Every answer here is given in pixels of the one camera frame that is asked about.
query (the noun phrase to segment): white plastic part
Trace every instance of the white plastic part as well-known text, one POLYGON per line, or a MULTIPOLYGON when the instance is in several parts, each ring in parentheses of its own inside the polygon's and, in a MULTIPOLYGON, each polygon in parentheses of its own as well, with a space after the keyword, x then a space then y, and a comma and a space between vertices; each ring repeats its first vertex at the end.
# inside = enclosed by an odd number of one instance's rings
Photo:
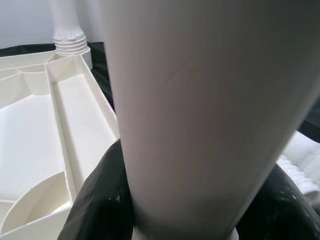
POLYGON ((119 138, 88 60, 90 49, 0 57, 1 240, 56 239, 63 209, 119 138))
POLYGON ((81 54, 88 50, 87 39, 79 25, 74 0, 49 0, 56 50, 61 55, 81 54))
POLYGON ((137 228, 226 239, 319 94, 319 7, 100 5, 137 228))
POLYGON ((300 192, 308 198, 308 195, 317 194, 320 188, 312 180, 305 176, 300 169, 293 165, 292 162, 284 155, 281 155, 277 164, 293 180, 300 192))
POLYGON ((67 208, 50 216, 27 223, 4 235, 0 235, 0 240, 56 240, 69 212, 70 208, 67 208))
POLYGON ((48 216, 69 201, 64 172, 50 176, 16 201, 5 216, 0 235, 48 216))

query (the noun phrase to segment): white cylindrical pipe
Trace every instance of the white cylindrical pipe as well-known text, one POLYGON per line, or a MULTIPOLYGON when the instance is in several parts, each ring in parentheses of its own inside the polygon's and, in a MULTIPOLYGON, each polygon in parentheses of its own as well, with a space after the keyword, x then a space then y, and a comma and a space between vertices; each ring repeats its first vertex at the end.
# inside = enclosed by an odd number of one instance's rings
POLYGON ((49 0, 56 50, 61 55, 82 54, 88 51, 87 39, 79 25, 74 0, 49 0))
POLYGON ((319 93, 320 3, 100 4, 138 231, 226 239, 319 93))

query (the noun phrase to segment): white ribbed part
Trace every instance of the white ribbed part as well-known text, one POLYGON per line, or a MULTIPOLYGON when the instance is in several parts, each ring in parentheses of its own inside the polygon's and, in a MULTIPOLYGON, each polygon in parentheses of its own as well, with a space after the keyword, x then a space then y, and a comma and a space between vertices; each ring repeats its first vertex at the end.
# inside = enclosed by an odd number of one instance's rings
POLYGON ((61 55, 82 54, 88 50, 88 44, 85 35, 67 40, 61 40, 54 37, 53 40, 56 51, 61 55))
POLYGON ((286 156, 282 155, 277 161, 277 164, 293 180, 304 196, 319 192, 319 187, 315 185, 310 178, 306 177, 298 167, 293 165, 286 156))

